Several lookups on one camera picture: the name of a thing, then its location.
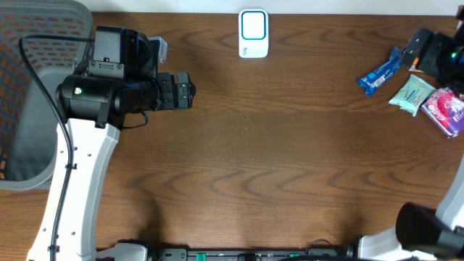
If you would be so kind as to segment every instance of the black camera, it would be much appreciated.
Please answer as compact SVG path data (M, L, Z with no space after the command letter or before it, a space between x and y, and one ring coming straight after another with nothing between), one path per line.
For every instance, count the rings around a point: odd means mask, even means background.
M160 37L125 28L99 26L94 58L83 60L58 86L56 100L64 119L94 120L123 128L127 113L191 108L196 93L187 72L158 73L167 44Z

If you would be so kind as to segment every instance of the cable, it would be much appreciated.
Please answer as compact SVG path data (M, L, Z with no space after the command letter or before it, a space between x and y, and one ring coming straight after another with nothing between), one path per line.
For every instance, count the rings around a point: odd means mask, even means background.
M74 72L72 72L72 73L73 73L73 75L81 75L87 70L87 67L88 67L88 59L84 58L74 68Z
M145 123L142 123L140 125L132 126L132 127L123 127L123 129L128 130L131 128L139 128L139 127L144 127L146 124L148 124L148 114L145 111L140 112L144 117L145 117Z
M63 211L63 203L65 201L66 197L66 191L67 191L67 186L69 185L70 182L70 177L71 177L71 170L74 168L73 166L73 160L74 160L74 149L73 149L73 142L71 141L70 134L68 133L66 129L66 123L63 120L62 116L58 113L57 106L55 105L53 99L51 98L49 92L46 90L44 84L42 83L41 79L35 72L32 64L29 62L28 57L26 56L26 53L24 51L24 46L23 42L26 39L30 38L38 38L38 39L51 39L51 40L64 40L64 41L82 41L82 42L94 42L94 39L89 39L89 38L74 38L74 37L67 37L67 36L48 36L48 35L30 35L30 36L23 36L20 39L19 42L19 49L20 49L20 55L21 58L29 70L29 73L34 79L34 81L37 83L38 88L41 90L43 96L45 97L45 100L48 102L48 104L51 107L51 110L53 111L55 117L58 120L58 124L61 127L63 131L63 135L65 136L66 140L66 147L67 147L67 165L66 165L66 174L65 174L65 180L63 182L63 187L61 190L61 194L59 195L59 201L58 201L58 206L57 206L57 213L55 215L54 223L53 223L53 229L51 231L51 242L49 246L49 251L50 251L50 260L55 261L57 257L57 237L58 237L58 226L59 226L59 220L61 219L61 214Z
M332 243L329 242L329 241L326 240L326 239L316 239L316 240L314 240L313 242L311 242L311 244L310 244L309 246L307 246L306 252L304 252L304 253L305 253L306 255L310 255L310 249L311 249L311 247L313 246L314 243L318 243L318 242L326 242L326 243L328 243L329 245L332 245Z

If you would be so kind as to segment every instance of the green connector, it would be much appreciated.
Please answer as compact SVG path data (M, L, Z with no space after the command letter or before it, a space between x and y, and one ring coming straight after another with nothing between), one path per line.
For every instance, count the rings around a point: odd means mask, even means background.
M206 254L196 254L196 261L206 261Z

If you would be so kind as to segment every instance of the pink package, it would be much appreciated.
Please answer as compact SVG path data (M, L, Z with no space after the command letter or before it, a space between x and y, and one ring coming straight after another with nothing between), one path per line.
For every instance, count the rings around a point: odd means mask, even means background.
M456 137L464 129L464 101L449 88L442 88L430 95L420 109L426 113L448 136Z

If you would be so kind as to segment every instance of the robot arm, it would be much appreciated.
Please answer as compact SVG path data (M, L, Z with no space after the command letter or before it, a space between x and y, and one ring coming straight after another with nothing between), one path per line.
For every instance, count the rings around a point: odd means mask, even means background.
M439 204L435 216L451 231L460 233L464 229L464 157L457 170L456 178Z
M187 72L157 72L166 60L167 44L159 37L123 28L98 27L94 59L88 75L69 75L58 86L56 100L74 146L74 165L57 232L56 260L146 261L149 250L138 244L118 244L96 252L96 218L104 177L127 113L188 109L195 86ZM45 215L27 260L50 260L49 242L62 193L67 165L67 143L57 130L57 158Z

